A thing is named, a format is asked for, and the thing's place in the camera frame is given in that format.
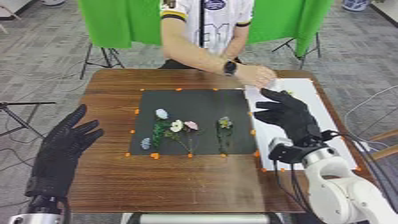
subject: table surface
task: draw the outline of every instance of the table surface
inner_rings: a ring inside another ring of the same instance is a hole
[[[339,128],[341,120],[314,77],[306,71],[277,71],[281,78],[309,78]],[[75,213],[119,212],[300,212],[277,187],[274,172],[261,172],[252,155],[124,156],[130,149],[142,89],[231,89],[236,80],[195,70],[101,70],[87,87],[82,103],[85,120],[98,119],[105,136],[87,150],[71,187]],[[348,143],[361,167],[357,174],[371,180],[359,154]],[[298,173],[304,189],[307,181]],[[290,185],[290,172],[281,173]]]

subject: black square board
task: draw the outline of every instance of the black square board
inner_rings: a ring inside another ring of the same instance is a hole
[[[144,92],[130,148],[133,155],[149,155],[155,152],[153,148],[147,151],[142,150],[140,142],[144,138],[151,138],[153,136],[156,109],[165,109],[171,122],[179,119],[181,121],[194,121],[199,125],[202,133],[195,137],[199,147],[194,154],[220,154],[215,122],[226,116],[234,124],[227,154],[254,153],[256,140],[250,135],[252,125],[249,105],[242,90],[156,90]],[[187,153],[179,143],[169,138],[163,138],[160,155],[178,155]]]

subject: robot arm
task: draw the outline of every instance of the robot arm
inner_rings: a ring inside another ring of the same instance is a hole
[[[82,105],[55,126],[41,144],[25,196],[32,198],[25,214],[9,219],[9,224],[60,224],[69,222],[67,192],[75,178],[78,158],[91,147],[103,130],[99,122],[78,124],[87,112]],[[64,204],[64,215],[59,209]]]
[[[274,102],[258,102],[258,108],[265,110],[254,116],[284,129],[291,139],[274,139],[268,158],[304,165],[314,215],[327,224],[364,220],[371,224],[398,223],[378,188],[354,174],[338,151],[323,143],[334,136],[320,132],[307,105],[286,92],[263,89],[261,94]]]
[[[368,220],[371,224],[398,223],[398,214],[380,190],[348,168],[345,159],[329,147],[302,160],[309,180],[309,204],[325,223]]]

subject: wall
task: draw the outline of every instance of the wall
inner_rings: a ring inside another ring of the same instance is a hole
[[[32,0],[0,0],[0,5],[3,5],[12,12],[27,5]],[[9,17],[9,12],[0,8],[0,17]]]
[[[398,22],[398,0],[386,0],[384,3],[373,3],[373,5]]]

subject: black glove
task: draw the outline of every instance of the black glove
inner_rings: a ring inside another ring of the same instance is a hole
[[[80,105],[43,140],[27,184],[28,197],[41,195],[64,198],[67,195],[78,158],[103,136],[103,129],[91,132],[99,125],[98,121],[73,128],[85,116],[85,111],[87,106]]]
[[[258,102],[256,107],[268,110],[254,113],[256,119],[282,128],[297,146],[307,147],[320,143],[320,127],[306,103],[286,91],[279,93],[261,89],[261,94],[275,102]]]

